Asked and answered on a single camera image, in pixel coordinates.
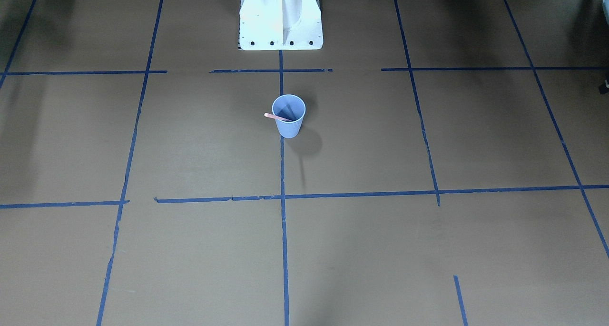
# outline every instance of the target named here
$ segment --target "horizontal blue tape line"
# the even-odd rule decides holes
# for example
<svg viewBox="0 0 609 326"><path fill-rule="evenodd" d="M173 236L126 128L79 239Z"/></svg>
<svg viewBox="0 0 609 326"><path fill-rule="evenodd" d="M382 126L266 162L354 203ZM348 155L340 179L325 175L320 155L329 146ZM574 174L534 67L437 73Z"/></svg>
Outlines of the horizontal blue tape line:
<svg viewBox="0 0 609 326"><path fill-rule="evenodd" d="M116 75L116 74L167 74L167 70L101 70L101 71L27 71L9 72L8 76L26 75Z"/></svg>
<svg viewBox="0 0 609 326"><path fill-rule="evenodd" d="M607 189L609 185L584 185L584 189ZM478 188L478 189L441 189L439 194L469 194L485 192L525 192L525 191L563 191L579 190L579 186L548 186L548 187L515 187L515 188ZM366 196L410 196L434 195L435 190L425 191L387 191L387 192L346 192L326 194L291 194L286 199L299 198L359 198ZM222 198L154 198L158 203L191 203L191 202L218 202L218 201L248 201L248 200L279 200L279 195L263 196L226 196Z"/></svg>
<svg viewBox="0 0 609 326"><path fill-rule="evenodd" d="M324 72L333 69L216 69L210 71L211 74L235 74L241 72Z"/></svg>
<svg viewBox="0 0 609 326"><path fill-rule="evenodd" d="M412 71L468 71L468 70L609 70L609 67L463 67L463 68L412 68ZM381 68L381 71L409 71L408 68Z"/></svg>
<svg viewBox="0 0 609 326"><path fill-rule="evenodd" d="M0 209L11 208L40 208L40 207L82 207L82 206L119 206L128 203L124 201L83 201L83 202L50 202L50 203L14 203L0 205Z"/></svg>

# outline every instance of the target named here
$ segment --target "blue cup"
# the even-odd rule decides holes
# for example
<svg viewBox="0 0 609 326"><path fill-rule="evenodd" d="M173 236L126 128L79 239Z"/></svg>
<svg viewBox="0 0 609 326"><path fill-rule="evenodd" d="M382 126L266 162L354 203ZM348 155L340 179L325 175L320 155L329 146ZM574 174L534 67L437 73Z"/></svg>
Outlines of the blue cup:
<svg viewBox="0 0 609 326"><path fill-rule="evenodd" d="M305 117L306 106L296 95L284 94L275 99L271 107L273 114L293 121L275 120L280 135L284 138L294 138L300 131Z"/></svg>

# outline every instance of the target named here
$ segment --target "gray floor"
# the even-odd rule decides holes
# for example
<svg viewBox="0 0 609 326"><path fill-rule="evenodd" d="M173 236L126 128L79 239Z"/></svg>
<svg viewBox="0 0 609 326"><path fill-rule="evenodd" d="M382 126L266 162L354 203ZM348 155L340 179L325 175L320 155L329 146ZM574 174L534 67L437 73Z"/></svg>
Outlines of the gray floor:
<svg viewBox="0 0 609 326"><path fill-rule="evenodd" d="M606 325L600 1L0 0L0 324Z"/></svg>

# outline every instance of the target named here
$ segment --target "vertical blue tape line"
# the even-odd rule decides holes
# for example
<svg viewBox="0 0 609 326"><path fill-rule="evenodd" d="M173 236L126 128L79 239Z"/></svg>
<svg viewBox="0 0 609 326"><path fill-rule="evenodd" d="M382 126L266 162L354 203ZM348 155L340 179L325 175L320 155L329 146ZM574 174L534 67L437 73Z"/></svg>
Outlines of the vertical blue tape line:
<svg viewBox="0 0 609 326"><path fill-rule="evenodd" d="M283 95L283 51L279 50L279 94ZM283 315L285 326L290 326L290 294L287 274L287 227L285 224L285 151L284 138L281 137L281 230L283 247Z"/></svg>
<svg viewBox="0 0 609 326"><path fill-rule="evenodd" d="M148 84L148 74L149 74L148 71L150 71L150 64L152 63L152 53L154 53L154 44L155 44L155 40L157 39L158 23L161 20L162 7L163 7L163 0L159 0L158 10L157 10L157 19L155 21L154 31L152 32L152 40L150 42L150 51L148 52L148 62L146 64L146 73L144 74L144 83L142 84L142 91L139 96L138 112L137 112L137 116L135 117L135 126L133 127L133 135L131 136L131 148L129 149L127 168L125 170L125 183L123 184L122 192L120 194L121 201L125 200L125 197L127 195L129 174L131 172L131 163L133 162L133 152L135 151L135 141L138 136L139 116L142 111L142 105L144 103L144 96L146 94L146 85ZM110 283L110 277L112 274L112 266L114 264L114 257L115 257L115 253L116 253L116 243L118 241L118 233L119 233L119 223L120 223L120 220L122 219L123 206L124 205L120 205L118 207L118 212L116 215L114 240L112 243L112 255L110 256L110 260L108 261L108 267L106 269L106 278L104 280L104 290L102 291L102 299L99 303L98 320L97 320L97 324L96 324L97 326L101 326L102 319L104 317L104 308L105 308L105 304L106 304L106 298L108 296L108 287L109 287L109 283Z"/></svg>
<svg viewBox="0 0 609 326"><path fill-rule="evenodd" d="M17 48L19 48L19 43L21 42L21 38L23 37L23 33L26 31L26 27L28 26L28 21L32 16L32 11L34 10L34 6L36 5L37 0L32 0L32 4L30 5L30 9L28 10L28 14L26 15L26 20L24 20L23 25L21 26L21 30L19 31L19 35L17 36L17 40L15 40L15 46L13 46L13 50L10 53L9 61L6 63L6 67L4 68L4 72L2 73L2 77L0 78L0 88L4 85L4 80L9 72L10 66L15 59L15 53L17 53Z"/></svg>
<svg viewBox="0 0 609 326"><path fill-rule="evenodd" d="M455 288L457 289L457 298L459 299L459 308L461 308L461 319L463 319L463 326L468 326L467 315L465 314L465 305L463 304L463 296L461 296L461 285L459 285L459 278L454 275Z"/></svg>
<svg viewBox="0 0 609 326"><path fill-rule="evenodd" d="M605 236L603 235L603 232L600 229L600 225L599 225L598 221L596 220L596 215L594 214L594 211L592 210L592 206L590 205L590 202L588 200L588 196L586 195L585 188L584 188L583 184L581 183L579 175L577 174L577 170L576 170L575 165L573 164L573 161L569 154L569 149L567 148L565 139L563 138L563 135L560 132L559 125L556 122L556 118L554 118L554 113L552 112L552 108L550 107L550 102L548 101L548 98L546 97L546 92L543 89L543 86L541 85L541 80L539 79L539 76L537 75L537 70L536 70L535 66L533 65L533 60L530 57L529 51L527 50L527 46L526 46L526 44L524 44L524 38L522 37L522 34L520 33L520 29L518 28L518 25L516 24L516 19L514 18L514 15L511 12L511 9L510 9L510 6L509 6L507 0L503 0L503 2L505 4L505 8L507 9L507 12L510 15L511 22L514 25L514 29L516 30L516 33L518 34L518 38L520 39L520 44L522 44L522 48L524 49L524 54L526 55L527 59L529 60L530 68L533 71L533 75L535 76L535 81L537 81L537 87L539 87L541 96L543 98L543 102L546 104L546 109L548 109L548 113L550 114L550 118L552 120L552 123L554 124L554 129L556 130L556 133L559 136L560 143L562 144L563 150L565 151L565 155L567 156L567 160L569 161L569 165L573 172L573 176L575 176L577 185L579 185L579 189L581 191L581 196L583 196L583 200L586 203L586 207L588 208L588 213L590 214L590 217L592 218L592 222L594 222L594 227L596 228L596 232L598 233L598 235L600 237L600 241L603 245L603 248L605 248L605 254L607 255L607 258L609 258L609 247L607 246L607 241L605 241Z"/></svg>
<svg viewBox="0 0 609 326"><path fill-rule="evenodd" d="M400 33L402 34L402 44L404 45L404 53L406 55L406 63L408 64L408 72L411 76L411 84L413 85L413 94L415 96L415 103L417 104L417 112L419 114L419 120L421 121L421 132L422 138L425 142L425 148L427 148L427 156L429 159L429 169L431 171L431 179L433 181L433 189L435 190L435 199L438 202L438 206L440 206L440 193L438 190L438 181L435 178L435 170L433 169L433 161L431 159L431 151L429 150L429 141L427 139L427 132L425 131L425 122L422 118L421 105L419 103L418 94L417 94L417 84L415 83L415 75L413 73L413 66L411 65L411 56L408 52L408 45L406 43L406 36L404 33L404 26L402 24L402 14L400 13L400 7L398 7L398 0L393 0L393 4L395 5L395 13L398 16L398 24L400 25Z"/></svg>

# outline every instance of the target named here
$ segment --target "floor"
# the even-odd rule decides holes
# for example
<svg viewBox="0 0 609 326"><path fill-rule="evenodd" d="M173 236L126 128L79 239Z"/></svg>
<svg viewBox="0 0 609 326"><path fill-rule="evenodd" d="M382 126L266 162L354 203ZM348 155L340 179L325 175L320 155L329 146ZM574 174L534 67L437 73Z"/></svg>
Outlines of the floor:
<svg viewBox="0 0 609 326"><path fill-rule="evenodd" d="M0 0L3 326L607 324L601 0L320 1Z"/></svg>

